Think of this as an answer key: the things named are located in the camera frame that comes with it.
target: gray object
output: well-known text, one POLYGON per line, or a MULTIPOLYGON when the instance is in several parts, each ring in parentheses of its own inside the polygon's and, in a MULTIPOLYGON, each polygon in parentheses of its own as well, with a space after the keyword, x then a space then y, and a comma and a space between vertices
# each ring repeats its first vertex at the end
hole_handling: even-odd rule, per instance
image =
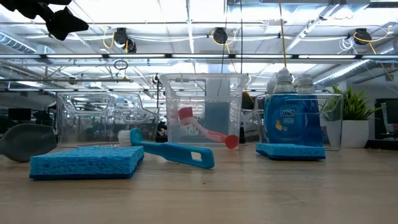
POLYGON ((29 162, 32 156, 46 154, 57 147, 53 129, 39 124, 19 124, 0 140, 0 154, 16 162, 29 162))

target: table surface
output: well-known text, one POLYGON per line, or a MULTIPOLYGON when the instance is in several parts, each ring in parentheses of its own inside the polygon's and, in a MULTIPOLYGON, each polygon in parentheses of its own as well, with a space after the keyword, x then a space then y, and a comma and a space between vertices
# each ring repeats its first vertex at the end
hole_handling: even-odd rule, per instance
POLYGON ((0 223, 398 223, 398 151, 281 162, 254 148, 213 148, 211 170, 146 154, 125 180, 34 182, 1 156, 0 223))

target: clear acrylic enclosure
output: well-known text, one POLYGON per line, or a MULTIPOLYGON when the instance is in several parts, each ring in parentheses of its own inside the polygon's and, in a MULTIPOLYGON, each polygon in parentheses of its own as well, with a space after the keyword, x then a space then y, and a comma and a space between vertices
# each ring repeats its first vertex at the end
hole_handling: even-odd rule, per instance
POLYGON ((242 90, 248 80, 242 74, 160 76, 166 92, 168 140, 224 144, 222 139, 228 136, 239 138, 242 90))
POLYGON ((58 93, 57 111, 61 145, 117 144, 119 131, 133 128, 156 138, 159 110, 144 109, 136 93, 58 93))
POLYGON ((255 110, 262 143, 321 146, 326 150, 340 150, 343 95, 259 95, 255 110))

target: ceiling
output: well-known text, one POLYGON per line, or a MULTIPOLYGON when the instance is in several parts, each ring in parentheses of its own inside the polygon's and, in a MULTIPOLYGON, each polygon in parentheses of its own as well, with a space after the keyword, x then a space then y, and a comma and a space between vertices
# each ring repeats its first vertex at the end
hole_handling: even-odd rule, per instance
MULTIPOLYGON (((44 21, 37 17, 30 20, 0 6, 0 32, 6 33, 30 46, 46 46, 55 54, 123 54, 123 50, 113 46, 112 33, 118 27, 126 27, 130 38, 137 45, 139 54, 281 54, 282 39, 278 38, 280 14, 277 1, 243 0, 242 13, 239 1, 214 0, 73 0, 68 6, 74 16, 89 23, 87 31, 70 34, 66 40, 59 41, 49 37, 44 21), (226 27, 228 47, 217 45, 211 38, 215 27, 226 27)), ((282 4, 284 19, 285 46, 287 54, 372 54, 369 45, 353 44, 349 48, 343 43, 348 33, 351 35, 356 28, 367 28, 373 39, 381 39, 374 43, 379 46, 391 41, 398 32, 397 8, 369 8, 370 1, 349 1, 342 5, 328 5, 329 1, 292 1, 282 4)), ((53 11, 63 6, 50 5, 53 11)), ((6 45, 0 44, 0 54, 21 54, 6 45)), ((9 78, 10 67, 23 68, 26 78, 85 78, 110 79, 118 71, 113 63, 85 60, 85 65, 77 66, 74 60, 65 59, 61 64, 27 63, 25 60, 2 60, 4 72, 0 77, 9 78)), ((250 74, 248 88, 265 89, 273 73, 283 66, 283 61, 260 60, 153 60, 151 66, 147 60, 135 60, 125 71, 119 72, 119 78, 127 76, 134 82, 115 83, 102 82, 93 84, 95 88, 155 88, 151 78, 154 74, 165 73, 243 73, 250 74)), ((303 73, 313 76, 322 74, 337 67, 341 62, 332 60, 289 62, 289 72, 297 77, 303 73)), ((372 76, 368 72, 349 78, 350 82, 372 76)), ((13 87, 24 86, 26 83, 14 83, 13 87)), ((71 86, 68 83, 44 83, 55 88, 92 88, 82 83, 71 86)), ((35 88, 35 84, 25 87, 35 88)))

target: brush bristles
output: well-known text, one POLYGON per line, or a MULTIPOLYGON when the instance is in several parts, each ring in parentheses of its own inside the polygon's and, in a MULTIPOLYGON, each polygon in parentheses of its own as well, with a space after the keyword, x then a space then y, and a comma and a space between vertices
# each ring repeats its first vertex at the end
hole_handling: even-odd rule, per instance
POLYGON ((120 147, 132 146, 130 140, 130 131, 120 131, 118 134, 118 139, 120 147))

